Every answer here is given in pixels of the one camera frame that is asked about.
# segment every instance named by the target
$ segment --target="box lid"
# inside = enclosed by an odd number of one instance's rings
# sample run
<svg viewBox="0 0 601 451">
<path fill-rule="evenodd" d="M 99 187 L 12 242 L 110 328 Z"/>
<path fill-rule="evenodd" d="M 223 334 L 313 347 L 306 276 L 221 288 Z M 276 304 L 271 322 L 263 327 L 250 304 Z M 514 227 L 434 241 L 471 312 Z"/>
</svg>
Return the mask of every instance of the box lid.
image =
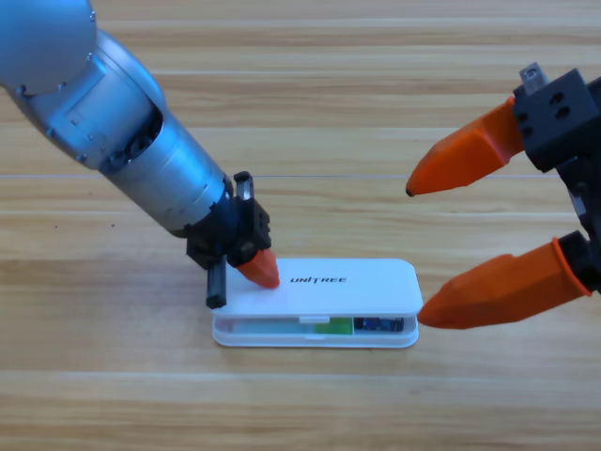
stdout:
<svg viewBox="0 0 601 451">
<path fill-rule="evenodd" d="M 423 305 L 417 274 L 394 258 L 278 258 L 280 286 L 267 289 L 227 268 L 217 317 L 411 317 Z"/>
</svg>

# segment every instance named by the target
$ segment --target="white box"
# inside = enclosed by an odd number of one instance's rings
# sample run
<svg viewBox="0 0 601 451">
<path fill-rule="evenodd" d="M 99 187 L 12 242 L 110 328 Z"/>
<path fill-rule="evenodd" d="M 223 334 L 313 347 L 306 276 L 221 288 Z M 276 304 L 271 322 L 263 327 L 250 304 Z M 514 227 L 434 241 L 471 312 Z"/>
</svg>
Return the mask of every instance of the white box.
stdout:
<svg viewBox="0 0 601 451">
<path fill-rule="evenodd" d="M 417 274 L 406 261 L 278 258 L 278 268 L 281 283 L 276 289 L 259 287 L 227 268 L 227 304 L 212 310 L 218 343 L 405 348 L 417 341 L 416 315 L 423 300 Z M 401 323 L 402 330 L 396 330 Z"/>
</svg>

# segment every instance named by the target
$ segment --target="screw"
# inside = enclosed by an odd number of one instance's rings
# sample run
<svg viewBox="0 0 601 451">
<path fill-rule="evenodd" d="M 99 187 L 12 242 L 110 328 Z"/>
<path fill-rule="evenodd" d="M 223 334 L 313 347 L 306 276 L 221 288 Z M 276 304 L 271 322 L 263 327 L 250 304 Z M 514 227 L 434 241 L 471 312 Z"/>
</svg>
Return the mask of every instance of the screw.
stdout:
<svg viewBox="0 0 601 451">
<path fill-rule="evenodd" d="M 530 79 L 534 78 L 537 73 L 538 73 L 538 70 L 536 70 L 534 68 L 526 70 L 526 80 L 530 80 Z"/>
</svg>

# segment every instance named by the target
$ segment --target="wooden table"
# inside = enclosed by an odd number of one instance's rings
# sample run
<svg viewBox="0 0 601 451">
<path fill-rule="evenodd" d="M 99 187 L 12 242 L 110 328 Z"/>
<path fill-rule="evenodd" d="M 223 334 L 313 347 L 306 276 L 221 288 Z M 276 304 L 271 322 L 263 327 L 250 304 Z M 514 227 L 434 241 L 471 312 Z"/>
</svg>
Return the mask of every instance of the wooden table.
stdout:
<svg viewBox="0 0 601 451">
<path fill-rule="evenodd" d="M 538 61 L 601 75 L 595 0 L 97 0 L 224 170 L 250 170 L 279 256 L 400 257 L 428 299 L 578 228 L 521 155 L 409 199 L 430 146 Z M 597 297 L 410 350 L 215 345 L 205 276 L 0 96 L 0 449 L 601 449 Z"/>
</svg>

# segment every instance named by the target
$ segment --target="unitree logo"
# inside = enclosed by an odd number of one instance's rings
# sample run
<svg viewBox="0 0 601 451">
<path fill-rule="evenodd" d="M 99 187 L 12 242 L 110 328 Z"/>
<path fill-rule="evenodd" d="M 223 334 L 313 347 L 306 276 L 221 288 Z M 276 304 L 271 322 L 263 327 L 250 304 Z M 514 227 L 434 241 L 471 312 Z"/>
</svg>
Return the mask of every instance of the unitree logo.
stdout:
<svg viewBox="0 0 601 451">
<path fill-rule="evenodd" d="M 299 278 L 292 278 L 290 279 L 290 282 L 292 283 L 297 283 L 297 282 L 304 282 L 305 284 L 310 284 L 310 283 L 314 283 L 314 284 L 321 284 L 321 283 L 328 283 L 328 282 L 346 282 L 347 278 L 346 277 L 309 277 L 308 279 L 299 279 Z"/>
</svg>

